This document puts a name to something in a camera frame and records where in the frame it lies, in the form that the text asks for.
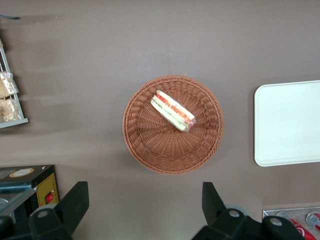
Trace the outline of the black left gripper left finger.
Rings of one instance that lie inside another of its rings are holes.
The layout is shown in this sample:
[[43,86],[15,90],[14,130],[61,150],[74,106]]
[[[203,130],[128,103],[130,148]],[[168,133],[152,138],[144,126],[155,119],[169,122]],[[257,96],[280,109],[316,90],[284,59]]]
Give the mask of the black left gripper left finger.
[[77,182],[54,208],[42,208],[20,223],[0,218],[2,240],[71,240],[90,205],[86,181]]

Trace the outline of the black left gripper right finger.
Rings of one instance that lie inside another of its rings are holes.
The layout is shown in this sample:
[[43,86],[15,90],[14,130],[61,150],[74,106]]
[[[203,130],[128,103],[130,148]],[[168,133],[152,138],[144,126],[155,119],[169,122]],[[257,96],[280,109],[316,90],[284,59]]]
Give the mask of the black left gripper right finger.
[[286,218],[267,216],[258,222],[242,211],[227,208],[212,182],[202,183],[202,211],[207,225],[194,240],[303,240]]

